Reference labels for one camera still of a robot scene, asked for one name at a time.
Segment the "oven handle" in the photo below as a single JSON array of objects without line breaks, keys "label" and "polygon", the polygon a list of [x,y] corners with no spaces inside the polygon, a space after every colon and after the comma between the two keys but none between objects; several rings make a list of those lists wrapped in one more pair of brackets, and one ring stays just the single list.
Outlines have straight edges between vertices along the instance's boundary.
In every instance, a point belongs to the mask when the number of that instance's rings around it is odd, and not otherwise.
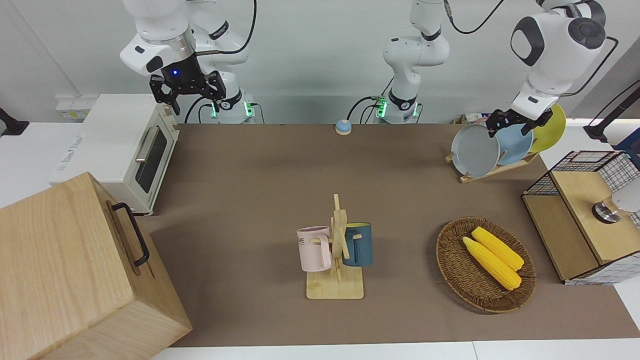
[{"label": "oven handle", "polygon": [[151,149],[153,149],[159,133],[160,127],[158,126],[152,127],[147,131],[147,135],[145,136],[145,140],[142,142],[140,151],[138,151],[138,155],[136,155],[137,163],[147,162],[147,160],[149,159],[149,154],[151,154]]}]

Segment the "yellow corn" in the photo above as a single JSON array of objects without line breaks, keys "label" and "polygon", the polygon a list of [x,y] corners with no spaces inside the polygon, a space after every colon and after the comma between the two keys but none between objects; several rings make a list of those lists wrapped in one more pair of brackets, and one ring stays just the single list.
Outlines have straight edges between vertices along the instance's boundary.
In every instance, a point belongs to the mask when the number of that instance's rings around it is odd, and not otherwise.
[{"label": "yellow corn", "polygon": [[488,232],[484,227],[476,227],[476,230],[473,230],[471,235],[474,236],[477,242],[484,245],[484,247],[489,249],[513,270],[518,271],[522,268],[522,265],[524,265],[524,260],[520,255],[513,251],[507,244],[502,242],[502,240]]},{"label": "yellow corn", "polygon": [[465,242],[469,253],[489,274],[491,274],[491,276],[493,276],[494,279],[498,280],[505,289],[513,290],[520,286],[520,283],[522,282],[520,276],[496,255],[490,252],[489,249],[484,247],[481,243],[471,240],[466,236],[462,238],[462,241]]}]

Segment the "woven basket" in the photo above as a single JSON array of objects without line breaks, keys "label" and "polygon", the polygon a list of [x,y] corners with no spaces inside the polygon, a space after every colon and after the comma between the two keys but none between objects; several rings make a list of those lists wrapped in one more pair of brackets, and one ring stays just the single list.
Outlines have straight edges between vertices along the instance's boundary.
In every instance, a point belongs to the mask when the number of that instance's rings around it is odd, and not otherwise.
[{"label": "woven basket", "polygon": [[[524,259],[524,266],[518,270],[522,283],[517,289],[503,288],[469,254],[462,237],[473,238],[471,232],[478,226],[496,235]],[[448,223],[438,235],[436,258],[451,289],[464,301],[489,313],[520,309],[536,288],[536,268],[522,243],[505,228],[485,218],[459,218]]]}]

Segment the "blue mug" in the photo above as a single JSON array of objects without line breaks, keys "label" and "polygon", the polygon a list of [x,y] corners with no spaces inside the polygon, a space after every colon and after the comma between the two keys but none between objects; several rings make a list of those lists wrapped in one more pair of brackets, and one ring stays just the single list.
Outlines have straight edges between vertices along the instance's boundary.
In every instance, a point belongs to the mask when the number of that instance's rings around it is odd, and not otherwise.
[{"label": "blue mug", "polygon": [[349,249],[349,259],[342,258],[347,266],[368,266],[373,263],[373,239],[371,224],[368,222],[352,222],[347,224],[344,233]]}]

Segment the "sticker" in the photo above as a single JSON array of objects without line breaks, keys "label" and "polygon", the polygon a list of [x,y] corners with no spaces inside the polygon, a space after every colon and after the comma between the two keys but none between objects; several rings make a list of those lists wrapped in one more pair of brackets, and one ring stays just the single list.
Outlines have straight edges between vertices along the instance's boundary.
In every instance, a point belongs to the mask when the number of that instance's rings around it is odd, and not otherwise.
[{"label": "sticker", "polygon": [[73,159],[74,155],[76,154],[77,148],[80,146],[83,139],[84,139],[83,133],[76,135],[76,139],[71,144],[71,146],[69,146],[69,148],[67,149],[67,152],[65,153],[65,157],[62,158],[62,160],[60,161],[60,164],[58,164],[58,167],[56,167],[57,173],[62,173],[67,169],[67,165],[71,162],[71,159]]}]

